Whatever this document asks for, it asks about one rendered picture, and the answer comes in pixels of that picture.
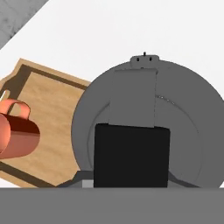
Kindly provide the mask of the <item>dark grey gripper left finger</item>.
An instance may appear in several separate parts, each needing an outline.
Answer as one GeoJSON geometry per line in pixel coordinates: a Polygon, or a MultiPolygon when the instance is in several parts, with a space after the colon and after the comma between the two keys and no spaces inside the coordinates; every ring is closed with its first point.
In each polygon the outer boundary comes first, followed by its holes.
{"type": "Polygon", "coordinates": [[[72,179],[59,184],[59,187],[78,187],[82,188],[82,182],[84,180],[93,180],[94,172],[93,171],[77,171],[72,179]]]}

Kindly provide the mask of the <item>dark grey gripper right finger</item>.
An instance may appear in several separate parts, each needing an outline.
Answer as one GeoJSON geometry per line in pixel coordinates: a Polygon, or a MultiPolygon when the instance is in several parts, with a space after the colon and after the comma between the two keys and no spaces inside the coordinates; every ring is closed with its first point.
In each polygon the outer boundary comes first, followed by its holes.
{"type": "Polygon", "coordinates": [[[179,186],[189,187],[189,188],[198,188],[197,185],[194,185],[194,184],[185,182],[184,180],[176,178],[171,172],[168,173],[168,180],[179,186]]]}

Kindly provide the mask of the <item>grey kettle with black handle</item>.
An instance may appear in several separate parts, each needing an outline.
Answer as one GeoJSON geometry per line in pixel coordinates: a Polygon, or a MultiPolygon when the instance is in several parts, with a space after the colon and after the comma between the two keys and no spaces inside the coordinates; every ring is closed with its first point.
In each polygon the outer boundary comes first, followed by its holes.
{"type": "Polygon", "coordinates": [[[96,187],[218,188],[224,182],[224,100],[204,78],[157,55],[110,68],[73,113],[73,153],[96,187]]]}

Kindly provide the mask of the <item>wooden tray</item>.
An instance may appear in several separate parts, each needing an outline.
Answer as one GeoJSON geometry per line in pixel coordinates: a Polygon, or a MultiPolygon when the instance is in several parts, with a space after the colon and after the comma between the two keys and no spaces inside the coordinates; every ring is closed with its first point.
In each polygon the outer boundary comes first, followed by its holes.
{"type": "Polygon", "coordinates": [[[71,144],[75,107],[89,82],[20,59],[0,80],[0,97],[31,108],[40,130],[37,149],[28,156],[0,161],[0,178],[20,187],[58,186],[79,170],[71,144]]]}

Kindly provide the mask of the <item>copper mug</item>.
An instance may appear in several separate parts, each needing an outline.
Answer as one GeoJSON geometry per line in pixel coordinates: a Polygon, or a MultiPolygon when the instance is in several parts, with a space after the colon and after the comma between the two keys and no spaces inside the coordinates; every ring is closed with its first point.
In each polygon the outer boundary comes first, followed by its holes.
{"type": "Polygon", "coordinates": [[[23,101],[0,101],[0,159],[24,157],[38,146],[40,131],[29,119],[30,113],[30,107],[23,101]],[[10,107],[15,104],[20,107],[20,114],[10,115],[10,107]]]}

